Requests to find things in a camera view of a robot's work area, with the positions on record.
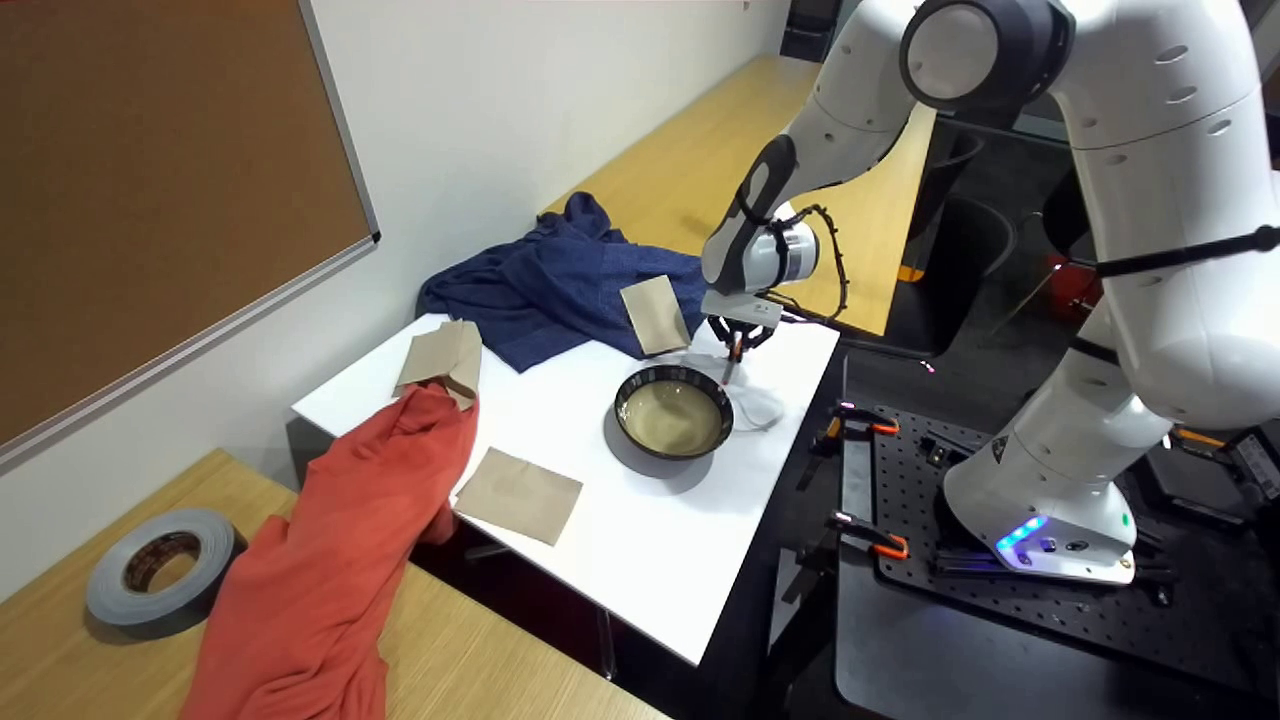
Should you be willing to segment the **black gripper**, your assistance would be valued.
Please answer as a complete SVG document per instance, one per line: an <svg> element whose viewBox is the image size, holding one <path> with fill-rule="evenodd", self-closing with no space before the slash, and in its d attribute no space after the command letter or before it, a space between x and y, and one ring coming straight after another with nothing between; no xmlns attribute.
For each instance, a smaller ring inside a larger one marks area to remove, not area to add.
<svg viewBox="0 0 1280 720"><path fill-rule="evenodd" d="M762 350L777 326L786 322L786 310L762 295L710 295L703 322L713 326L717 343L717 380L729 380L743 370L748 353Z"/></svg>

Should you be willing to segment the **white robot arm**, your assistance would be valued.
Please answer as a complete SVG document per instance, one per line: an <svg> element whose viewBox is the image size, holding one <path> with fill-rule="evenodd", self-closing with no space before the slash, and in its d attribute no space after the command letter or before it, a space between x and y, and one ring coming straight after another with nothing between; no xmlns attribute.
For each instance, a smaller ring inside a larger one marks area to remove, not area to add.
<svg viewBox="0 0 1280 720"><path fill-rule="evenodd" d="M1238 0L857 0L803 110L703 246L703 310L770 326L815 269L790 202L878 170L929 105L999 124L1053 100L1077 191L1053 246L1099 302L1053 375L945 474L945 503L1022 576L1129 583L1118 478L1178 427L1280 415L1280 191Z"/></svg>

